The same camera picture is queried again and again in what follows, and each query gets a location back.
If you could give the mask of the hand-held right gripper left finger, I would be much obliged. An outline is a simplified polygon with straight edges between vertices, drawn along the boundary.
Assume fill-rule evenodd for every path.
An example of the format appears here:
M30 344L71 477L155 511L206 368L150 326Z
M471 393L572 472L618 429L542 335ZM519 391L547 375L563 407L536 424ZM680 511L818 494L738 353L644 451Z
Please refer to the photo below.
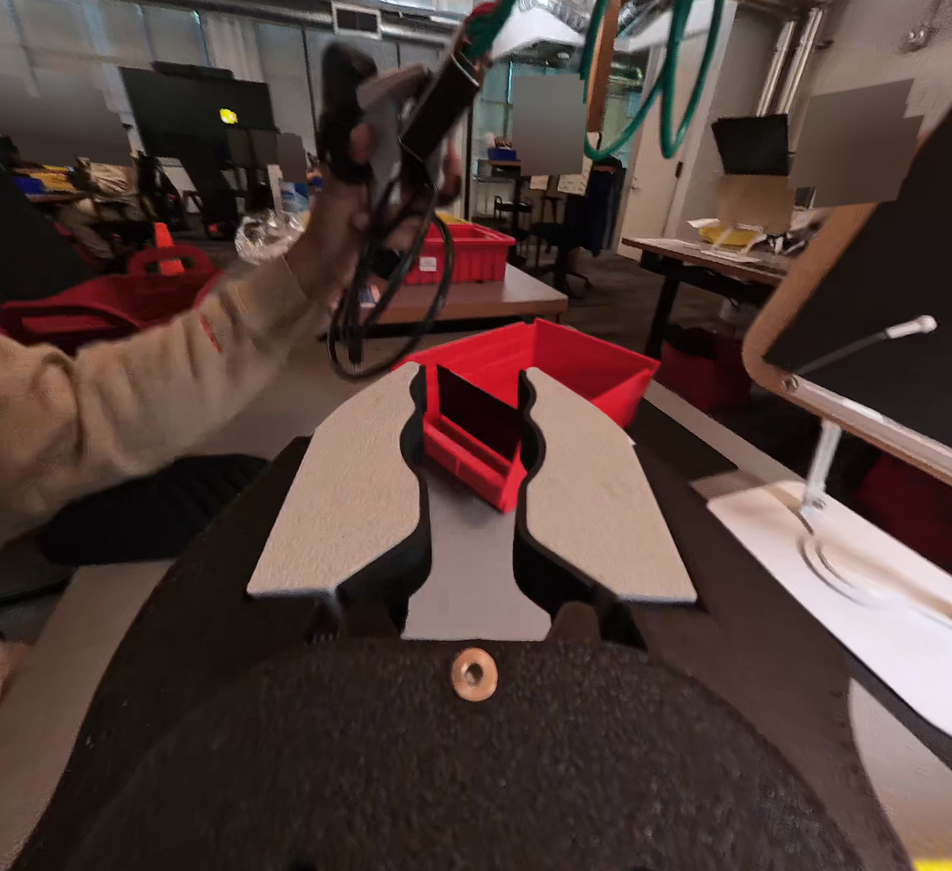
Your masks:
M409 603L432 564L425 408L425 369L406 362L315 428L247 583L250 597Z

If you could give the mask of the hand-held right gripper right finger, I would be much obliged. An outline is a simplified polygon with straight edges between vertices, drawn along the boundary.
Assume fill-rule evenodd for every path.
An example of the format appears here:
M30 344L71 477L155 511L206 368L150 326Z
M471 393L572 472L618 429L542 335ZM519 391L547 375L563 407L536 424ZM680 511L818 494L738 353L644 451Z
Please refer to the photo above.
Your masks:
M633 441L538 367L519 377L525 477L515 539L611 603L694 604L697 592Z

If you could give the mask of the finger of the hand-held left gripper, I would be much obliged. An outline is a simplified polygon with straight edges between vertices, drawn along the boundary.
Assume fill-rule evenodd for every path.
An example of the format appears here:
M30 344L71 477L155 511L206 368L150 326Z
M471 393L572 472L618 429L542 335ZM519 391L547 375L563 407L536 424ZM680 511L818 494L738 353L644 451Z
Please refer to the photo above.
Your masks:
M363 81L356 91L361 123L372 131L375 142L393 141L403 115L425 89L432 76L425 64L390 69Z

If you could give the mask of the black ethernet adapter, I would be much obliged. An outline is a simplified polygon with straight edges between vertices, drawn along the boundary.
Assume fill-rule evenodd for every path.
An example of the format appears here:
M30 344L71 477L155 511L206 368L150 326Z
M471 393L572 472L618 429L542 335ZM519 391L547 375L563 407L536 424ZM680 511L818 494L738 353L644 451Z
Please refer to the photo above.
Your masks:
M482 87L481 65L467 48L450 51L404 119L399 141L407 155L424 163L470 109Z

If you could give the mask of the red plastic bin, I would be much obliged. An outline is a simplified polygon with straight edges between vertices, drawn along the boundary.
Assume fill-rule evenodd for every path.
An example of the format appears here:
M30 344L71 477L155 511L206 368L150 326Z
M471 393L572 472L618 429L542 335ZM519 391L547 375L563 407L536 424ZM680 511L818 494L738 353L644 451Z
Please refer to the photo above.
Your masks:
M437 365L517 409L520 374L538 368L623 428L633 421L659 367L642 354L544 319L449 341L415 353L412 359L425 369L425 455L502 513L516 508L525 476L520 447L515 460L507 462L444 420L439 411Z

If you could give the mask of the person's left hand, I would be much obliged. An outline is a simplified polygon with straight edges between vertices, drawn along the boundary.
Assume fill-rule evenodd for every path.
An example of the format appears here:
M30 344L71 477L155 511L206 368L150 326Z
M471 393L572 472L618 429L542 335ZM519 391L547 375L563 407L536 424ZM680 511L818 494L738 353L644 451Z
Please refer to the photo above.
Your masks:
M340 178L328 155L320 158L319 168L322 183L308 223L284 260L311 303L333 307L356 272L369 225L369 184Z

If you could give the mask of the black divider card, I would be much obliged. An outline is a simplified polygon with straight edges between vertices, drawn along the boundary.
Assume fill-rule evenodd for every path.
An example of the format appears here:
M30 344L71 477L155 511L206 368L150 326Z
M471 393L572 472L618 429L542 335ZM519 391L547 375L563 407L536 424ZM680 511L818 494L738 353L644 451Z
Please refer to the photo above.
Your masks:
M520 446L519 410L487 393L444 365L436 366L441 417L507 462Z

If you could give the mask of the large black screen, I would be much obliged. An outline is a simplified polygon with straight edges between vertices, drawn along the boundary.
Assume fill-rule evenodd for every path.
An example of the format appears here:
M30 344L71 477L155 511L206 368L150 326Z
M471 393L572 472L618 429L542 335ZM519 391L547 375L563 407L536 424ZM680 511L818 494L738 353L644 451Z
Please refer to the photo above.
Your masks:
M181 164L206 226L236 224L246 191L228 174L254 175L277 163L280 131L268 85L164 62L123 67L120 75L145 154Z

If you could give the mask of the clear plastic bag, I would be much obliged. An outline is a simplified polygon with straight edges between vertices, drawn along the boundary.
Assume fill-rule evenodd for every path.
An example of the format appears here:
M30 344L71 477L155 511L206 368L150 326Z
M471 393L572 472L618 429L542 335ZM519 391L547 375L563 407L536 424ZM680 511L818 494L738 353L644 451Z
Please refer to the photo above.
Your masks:
M234 233L237 256L259 265L283 257L303 235L308 212L292 213L268 208L245 215Z

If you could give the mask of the red ribbed tote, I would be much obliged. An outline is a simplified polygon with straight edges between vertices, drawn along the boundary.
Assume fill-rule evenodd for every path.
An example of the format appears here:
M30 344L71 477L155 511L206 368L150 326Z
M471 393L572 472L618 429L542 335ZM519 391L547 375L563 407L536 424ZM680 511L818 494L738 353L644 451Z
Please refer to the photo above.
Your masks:
M406 276L406 285L441 281L446 259L439 222L430 225L420 254ZM515 238L471 222L449 222L446 228L454 245L452 283L505 281L509 252L516 244Z

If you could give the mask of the orange traffic cone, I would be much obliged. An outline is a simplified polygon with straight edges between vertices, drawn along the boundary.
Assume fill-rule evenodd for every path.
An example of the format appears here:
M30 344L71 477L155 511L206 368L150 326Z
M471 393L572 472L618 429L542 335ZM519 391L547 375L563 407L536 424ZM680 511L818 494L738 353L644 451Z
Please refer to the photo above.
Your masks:
M163 222L153 223L153 241L158 250L174 250L176 244L168 226ZM152 269L160 275L174 277L185 272L184 262L177 256L166 254L151 264Z

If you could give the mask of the white board stand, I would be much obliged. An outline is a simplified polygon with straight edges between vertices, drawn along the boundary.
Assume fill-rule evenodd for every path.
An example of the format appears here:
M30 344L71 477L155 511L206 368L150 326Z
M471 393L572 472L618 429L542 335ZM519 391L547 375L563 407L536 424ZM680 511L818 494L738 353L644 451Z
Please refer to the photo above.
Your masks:
M946 483L950 448L807 379L875 344L924 336L937 326L923 315L784 371L785 394L800 397L823 418L805 482L726 494L709 500L708 510L847 651L948 735L950 578L830 498L827 480L845 424Z

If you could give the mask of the cardboard box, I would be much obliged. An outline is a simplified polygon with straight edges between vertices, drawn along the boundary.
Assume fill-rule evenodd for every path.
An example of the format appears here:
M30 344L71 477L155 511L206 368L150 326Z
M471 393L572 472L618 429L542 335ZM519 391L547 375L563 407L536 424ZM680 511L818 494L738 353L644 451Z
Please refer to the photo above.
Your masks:
M717 218L731 227L752 227L779 235L789 230L796 191L787 177L723 175L717 197Z

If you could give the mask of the black monitor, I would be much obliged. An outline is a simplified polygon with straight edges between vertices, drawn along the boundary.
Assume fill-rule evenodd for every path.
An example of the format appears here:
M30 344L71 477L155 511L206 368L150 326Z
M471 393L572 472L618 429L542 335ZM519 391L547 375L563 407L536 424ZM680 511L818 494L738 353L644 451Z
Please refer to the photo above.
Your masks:
M711 131L726 176L788 177L788 115L720 118Z

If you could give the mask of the red handled basket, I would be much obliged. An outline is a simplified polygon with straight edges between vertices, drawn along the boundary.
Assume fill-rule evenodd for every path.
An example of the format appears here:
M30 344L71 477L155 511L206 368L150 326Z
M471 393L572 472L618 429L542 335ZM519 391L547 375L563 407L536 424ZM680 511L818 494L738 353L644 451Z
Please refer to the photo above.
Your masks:
M47 343L68 355L97 341L121 340L169 322L196 306L221 270L192 246L149 247L123 275L107 275L58 295L1 308L2 335Z

